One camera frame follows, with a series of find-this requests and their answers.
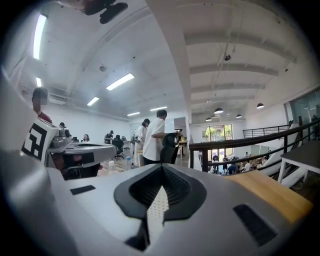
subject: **ceiling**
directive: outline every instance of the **ceiling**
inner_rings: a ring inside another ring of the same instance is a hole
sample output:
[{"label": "ceiling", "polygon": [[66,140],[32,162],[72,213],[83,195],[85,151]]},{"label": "ceiling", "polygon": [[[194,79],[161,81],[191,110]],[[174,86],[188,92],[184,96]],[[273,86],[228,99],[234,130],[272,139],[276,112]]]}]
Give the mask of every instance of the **ceiling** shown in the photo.
[{"label": "ceiling", "polygon": [[[202,118],[221,107],[230,121],[305,58],[296,50],[302,40],[293,25],[265,1],[122,2],[128,9],[104,25],[97,15],[45,4],[40,61],[29,58],[21,84],[34,87],[37,76],[67,104],[87,108],[99,97],[90,108],[123,118],[162,106],[190,107]],[[106,90],[128,73],[135,78]]]}]

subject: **bottle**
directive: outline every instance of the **bottle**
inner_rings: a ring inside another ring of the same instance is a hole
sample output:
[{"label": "bottle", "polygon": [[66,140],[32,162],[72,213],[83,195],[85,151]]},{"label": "bottle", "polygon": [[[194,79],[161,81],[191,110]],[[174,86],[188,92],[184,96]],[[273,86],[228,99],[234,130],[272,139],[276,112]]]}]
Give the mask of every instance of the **bottle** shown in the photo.
[{"label": "bottle", "polygon": [[131,157],[127,156],[126,157],[126,170],[131,170]]},{"label": "bottle", "polygon": [[108,170],[109,170],[109,171],[116,171],[116,170],[117,170],[114,161],[110,161],[110,162],[109,162],[109,169],[108,169]]}]

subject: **black hair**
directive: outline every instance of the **black hair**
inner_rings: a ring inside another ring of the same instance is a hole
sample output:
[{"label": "black hair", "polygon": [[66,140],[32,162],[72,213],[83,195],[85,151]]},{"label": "black hair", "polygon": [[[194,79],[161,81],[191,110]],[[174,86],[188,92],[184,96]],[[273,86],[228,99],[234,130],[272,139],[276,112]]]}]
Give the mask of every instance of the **black hair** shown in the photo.
[{"label": "black hair", "polygon": [[48,90],[43,87],[38,87],[33,90],[32,99],[47,99]]},{"label": "black hair", "polygon": [[150,124],[150,120],[148,118],[144,119],[141,125],[146,127],[146,123]]},{"label": "black hair", "polygon": [[166,111],[166,110],[160,109],[160,110],[158,110],[158,111],[156,112],[156,117],[157,117],[157,118],[158,118],[158,117],[163,117],[163,116],[167,117],[167,111]]}]

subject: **black office chair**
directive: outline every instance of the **black office chair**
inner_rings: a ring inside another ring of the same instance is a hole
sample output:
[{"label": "black office chair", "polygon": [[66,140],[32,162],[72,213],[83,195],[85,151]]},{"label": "black office chair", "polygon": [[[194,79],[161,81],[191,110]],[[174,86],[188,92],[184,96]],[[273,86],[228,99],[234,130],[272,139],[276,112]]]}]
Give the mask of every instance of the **black office chair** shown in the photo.
[{"label": "black office chair", "polygon": [[118,161],[118,158],[123,158],[125,159],[123,152],[124,152],[124,142],[122,141],[122,139],[120,139],[119,137],[115,137],[114,140],[112,140],[112,145],[116,146],[116,155],[114,156],[114,158]]},{"label": "black office chair", "polygon": [[160,152],[160,163],[174,164],[179,150],[179,139],[177,134],[167,134],[162,140],[162,145],[163,149]]}]

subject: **tree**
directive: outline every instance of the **tree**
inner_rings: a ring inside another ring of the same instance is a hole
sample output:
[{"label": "tree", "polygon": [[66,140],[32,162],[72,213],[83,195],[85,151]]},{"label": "tree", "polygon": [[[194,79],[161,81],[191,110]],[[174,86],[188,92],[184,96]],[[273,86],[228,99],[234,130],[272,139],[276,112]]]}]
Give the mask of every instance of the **tree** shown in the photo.
[{"label": "tree", "polygon": [[207,127],[205,130],[205,136],[209,137],[210,135],[215,135],[217,131],[212,127]]},{"label": "tree", "polygon": [[232,132],[232,130],[231,130],[231,124],[226,124],[226,125],[224,126],[224,129],[221,131],[220,136],[221,136],[221,137],[224,137],[224,136],[225,136],[225,139],[226,139],[226,140],[231,140],[231,139],[232,139],[231,132]]}]

